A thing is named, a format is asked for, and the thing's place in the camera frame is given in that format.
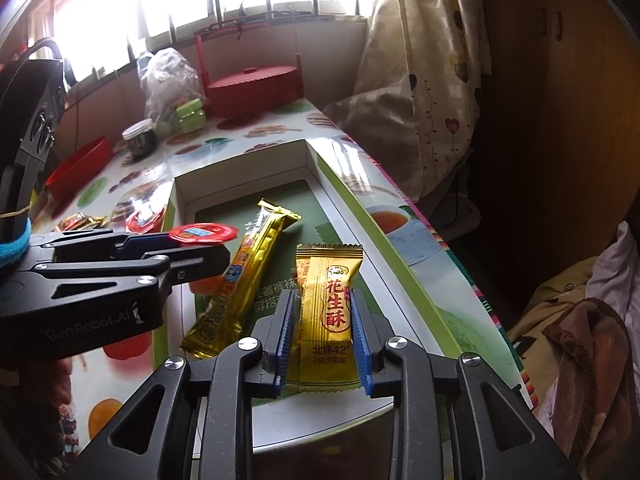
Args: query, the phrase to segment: jar lid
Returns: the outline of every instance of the jar lid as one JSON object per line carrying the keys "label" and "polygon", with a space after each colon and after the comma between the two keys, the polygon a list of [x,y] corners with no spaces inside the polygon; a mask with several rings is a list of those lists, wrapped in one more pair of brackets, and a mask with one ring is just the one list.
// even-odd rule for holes
{"label": "jar lid", "polygon": [[174,227],[169,238],[183,244],[221,244],[238,236],[238,229],[226,224],[188,224]]}
{"label": "jar lid", "polygon": [[151,130],[154,127],[154,122],[152,119],[145,119],[143,121],[140,121],[139,123],[134,124],[133,126],[130,126],[129,128],[127,128],[126,130],[123,131],[122,133],[122,138],[124,140],[129,140],[129,139],[133,139],[133,137],[142,134],[144,132],[147,132],[149,130]]}

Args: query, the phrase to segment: red bowl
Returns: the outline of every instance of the red bowl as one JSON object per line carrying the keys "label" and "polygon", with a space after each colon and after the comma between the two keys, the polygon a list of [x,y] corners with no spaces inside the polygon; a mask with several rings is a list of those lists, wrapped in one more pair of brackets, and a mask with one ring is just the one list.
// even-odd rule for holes
{"label": "red bowl", "polygon": [[113,156],[107,137],[99,137],[73,153],[46,181],[52,197],[64,202],[99,174]]}

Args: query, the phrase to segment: candy wrapper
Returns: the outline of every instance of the candy wrapper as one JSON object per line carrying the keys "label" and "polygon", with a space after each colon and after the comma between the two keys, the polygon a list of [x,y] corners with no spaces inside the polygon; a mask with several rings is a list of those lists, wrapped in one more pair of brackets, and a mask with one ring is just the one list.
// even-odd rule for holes
{"label": "candy wrapper", "polygon": [[242,238],[220,288],[182,341],[180,348],[196,357],[216,356],[238,339],[276,238],[301,218],[266,200],[258,206],[260,212]]}
{"label": "candy wrapper", "polygon": [[298,354],[290,370],[301,391],[348,390],[360,385],[351,346],[349,289],[362,263],[356,245],[300,245],[296,272],[302,292]]}
{"label": "candy wrapper", "polygon": [[103,227],[105,224],[104,216],[91,217],[84,213],[76,213],[56,225],[53,230],[56,232],[90,230]]}

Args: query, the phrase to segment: beige curtain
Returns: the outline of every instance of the beige curtain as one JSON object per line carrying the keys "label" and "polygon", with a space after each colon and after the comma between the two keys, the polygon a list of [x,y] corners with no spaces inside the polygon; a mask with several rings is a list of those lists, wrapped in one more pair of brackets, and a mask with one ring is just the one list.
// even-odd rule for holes
{"label": "beige curtain", "polygon": [[489,71],[482,0],[375,0],[354,95],[325,113],[418,200],[465,155]]}

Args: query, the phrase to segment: blue gripper pad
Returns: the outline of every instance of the blue gripper pad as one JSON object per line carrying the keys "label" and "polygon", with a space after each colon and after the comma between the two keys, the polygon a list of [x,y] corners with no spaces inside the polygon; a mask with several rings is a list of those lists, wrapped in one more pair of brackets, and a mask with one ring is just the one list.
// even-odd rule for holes
{"label": "blue gripper pad", "polygon": [[289,357],[293,343],[293,329],[296,325],[295,314],[300,311],[296,308],[296,303],[299,302],[300,298],[297,292],[292,291],[287,298],[287,309],[282,321],[282,330],[280,331],[280,339],[276,350],[275,381],[280,390],[287,382],[287,369],[289,368]]}
{"label": "blue gripper pad", "polygon": [[14,264],[29,247],[31,236],[31,220],[27,218],[24,232],[17,240],[7,244],[0,244],[0,268]]}
{"label": "blue gripper pad", "polygon": [[373,370],[372,370],[372,358],[369,342],[367,340],[367,333],[362,322],[362,316],[360,309],[367,309],[363,313],[364,316],[369,316],[370,313],[367,304],[364,303],[364,297],[356,290],[350,291],[351,298],[351,338],[353,340],[353,353],[356,357],[356,366],[358,368],[358,376],[360,377],[360,384],[363,386],[365,393],[368,396],[373,394]]}

